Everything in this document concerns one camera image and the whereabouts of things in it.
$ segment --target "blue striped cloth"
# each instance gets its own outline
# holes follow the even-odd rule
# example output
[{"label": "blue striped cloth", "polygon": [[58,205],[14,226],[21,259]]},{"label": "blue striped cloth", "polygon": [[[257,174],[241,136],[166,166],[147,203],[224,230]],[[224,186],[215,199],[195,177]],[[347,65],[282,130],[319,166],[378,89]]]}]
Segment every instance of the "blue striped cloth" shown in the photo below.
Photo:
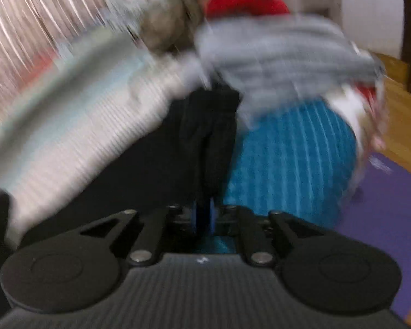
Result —
[{"label": "blue striped cloth", "polygon": [[322,100],[280,110],[241,136],[224,204],[281,210],[332,228],[356,163],[351,128]]}]

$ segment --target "ribbed gray surface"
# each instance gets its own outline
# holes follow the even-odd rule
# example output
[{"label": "ribbed gray surface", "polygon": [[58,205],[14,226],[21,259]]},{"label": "ribbed gray surface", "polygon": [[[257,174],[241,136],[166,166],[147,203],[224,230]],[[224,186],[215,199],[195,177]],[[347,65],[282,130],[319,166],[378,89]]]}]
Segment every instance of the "ribbed gray surface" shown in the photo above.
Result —
[{"label": "ribbed gray surface", "polygon": [[92,308],[63,315],[11,311],[0,328],[21,329],[405,329],[389,311],[342,318],[307,308],[271,270],[238,255],[167,254],[131,270],[123,285]]}]

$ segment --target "silver screw head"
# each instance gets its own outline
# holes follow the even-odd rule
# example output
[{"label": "silver screw head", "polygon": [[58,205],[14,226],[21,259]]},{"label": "silver screw head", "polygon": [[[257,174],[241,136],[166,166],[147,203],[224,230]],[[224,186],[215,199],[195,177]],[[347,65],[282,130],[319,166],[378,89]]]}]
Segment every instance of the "silver screw head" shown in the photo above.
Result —
[{"label": "silver screw head", "polygon": [[152,253],[148,250],[136,250],[129,257],[134,262],[145,262],[152,258]]},{"label": "silver screw head", "polygon": [[259,265],[270,263],[274,257],[268,252],[255,252],[251,255],[251,260]]}]

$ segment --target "gray folded garment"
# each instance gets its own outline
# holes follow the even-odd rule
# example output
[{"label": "gray folded garment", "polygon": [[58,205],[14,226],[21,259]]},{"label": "gray folded garment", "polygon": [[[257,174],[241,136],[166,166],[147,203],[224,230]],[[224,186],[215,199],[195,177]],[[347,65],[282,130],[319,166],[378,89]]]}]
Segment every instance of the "gray folded garment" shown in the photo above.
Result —
[{"label": "gray folded garment", "polygon": [[203,68],[244,96],[240,119],[321,96],[339,85],[374,83],[382,63],[359,53],[340,27],[316,16],[234,17],[195,34]]}]

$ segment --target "purple mat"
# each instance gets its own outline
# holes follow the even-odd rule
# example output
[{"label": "purple mat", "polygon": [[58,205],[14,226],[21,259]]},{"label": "purple mat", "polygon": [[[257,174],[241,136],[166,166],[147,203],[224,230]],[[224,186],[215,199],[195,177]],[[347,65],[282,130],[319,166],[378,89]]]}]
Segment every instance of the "purple mat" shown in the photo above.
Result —
[{"label": "purple mat", "polygon": [[336,230],[387,252],[398,262],[402,284],[392,309],[405,319],[411,309],[411,174],[373,154]]}]

